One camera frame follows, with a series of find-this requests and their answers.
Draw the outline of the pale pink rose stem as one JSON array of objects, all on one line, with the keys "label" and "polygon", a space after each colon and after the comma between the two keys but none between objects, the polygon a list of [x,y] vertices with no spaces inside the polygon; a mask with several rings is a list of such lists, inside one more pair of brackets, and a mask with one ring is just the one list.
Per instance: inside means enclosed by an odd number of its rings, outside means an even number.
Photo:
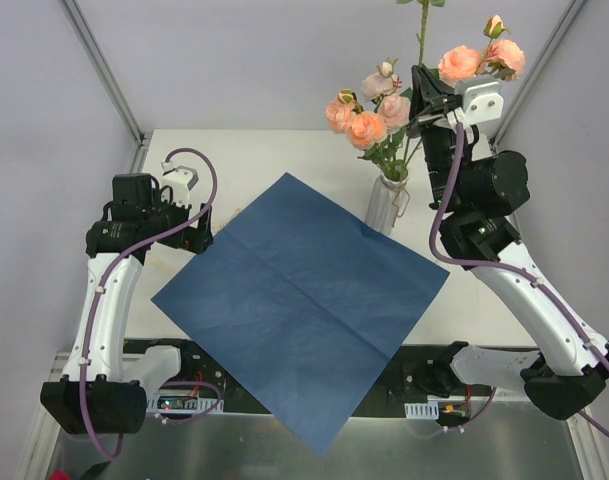
[{"label": "pale pink rose stem", "polygon": [[383,118],[386,135],[369,147],[362,159],[375,164],[384,177],[402,182],[408,177],[409,143],[407,126],[410,118],[410,89],[402,90],[402,80],[395,72],[398,59],[387,57],[376,66],[376,72],[362,81],[365,100],[374,105],[373,112]]}]

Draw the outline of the peach rose bud stem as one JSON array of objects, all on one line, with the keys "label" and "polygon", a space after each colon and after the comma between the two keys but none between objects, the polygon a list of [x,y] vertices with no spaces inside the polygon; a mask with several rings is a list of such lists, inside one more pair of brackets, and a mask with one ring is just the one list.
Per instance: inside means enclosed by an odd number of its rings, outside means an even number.
[{"label": "peach rose bud stem", "polygon": [[362,99],[343,89],[325,109],[329,129],[345,136],[360,158],[373,163],[393,182],[408,177],[411,122],[437,109],[438,102],[455,102],[456,87],[465,80],[516,81],[526,66],[525,53],[509,39],[509,29],[499,15],[491,16],[483,29],[484,49],[460,45],[447,51],[435,68],[418,58],[412,85],[402,87],[395,72],[397,60],[386,58],[361,84]]}]

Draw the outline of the blue wrapping paper sheet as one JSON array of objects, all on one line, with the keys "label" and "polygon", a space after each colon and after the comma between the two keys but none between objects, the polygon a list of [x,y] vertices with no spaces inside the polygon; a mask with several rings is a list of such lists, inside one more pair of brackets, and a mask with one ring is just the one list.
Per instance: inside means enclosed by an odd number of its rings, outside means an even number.
[{"label": "blue wrapping paper sheet", "polygon": [[[442,267],[287,174],[153,303],[218,363],[280,351],[390,359],[447,278]],[[321,455],[348,419],[306,426],[278,420]]]}]

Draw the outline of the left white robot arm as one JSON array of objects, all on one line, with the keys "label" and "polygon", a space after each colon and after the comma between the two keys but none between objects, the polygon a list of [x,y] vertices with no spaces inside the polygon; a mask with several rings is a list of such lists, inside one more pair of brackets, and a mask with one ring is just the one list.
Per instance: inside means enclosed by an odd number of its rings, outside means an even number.
[{"label": "left white robot arm", "polygon": [[80,326],[60,380],[43,384],[40,401],[69,435],[134,434],[148,403],[167,382],[188,387],[194,363],[176,347],[151,346],[130,365],[123,360],[125,330],[148,239],[203,253],[213,242],[210,216],[188,225],[195,170],[173,167],[160,178],[120,174],[112,198],[87,231],[87,290]]}]

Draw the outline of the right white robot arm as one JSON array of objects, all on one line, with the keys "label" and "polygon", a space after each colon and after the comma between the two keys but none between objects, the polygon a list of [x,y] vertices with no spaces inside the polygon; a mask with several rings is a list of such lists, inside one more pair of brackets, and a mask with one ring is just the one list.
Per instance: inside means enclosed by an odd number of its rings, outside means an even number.
[{"label": "right white robot arm", "polygon": [[604,391],[609,339],[561,298],[510,223],[530,197],[525,157],[473,155],[481,125],[502,114],[499,82],[483,75],[448,85],[421,65],[411,78],[408,130],[421,141],[435,211],[430,251],[490,288],[536,345],[518,353],[456,342],[414,381],[442,398],[467,385],[521,392],[547,416],[568,419]]}]

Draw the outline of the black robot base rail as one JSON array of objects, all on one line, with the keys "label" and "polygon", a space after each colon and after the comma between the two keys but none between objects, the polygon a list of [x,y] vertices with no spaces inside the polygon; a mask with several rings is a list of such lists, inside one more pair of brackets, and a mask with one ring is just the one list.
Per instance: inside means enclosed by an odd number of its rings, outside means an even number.
[{"label": "black robot base rail", "polygon": [[129,365],[152,347],[175,347],[180,352],[178,374],[156,394],[224,401],[222,413],[273,414],[292,426],[314,420],[323,425],[357,418],[403,418],[405,403],[461,404],[470,416],[470,398],[486,397],[491,389],[468,387],[443,366],[464,345],[403,345],[390,359],[376,353],[364,357],[336,351],[260,354],[243,362],[218,363],[189,339],[127,339],[123,352]]}]

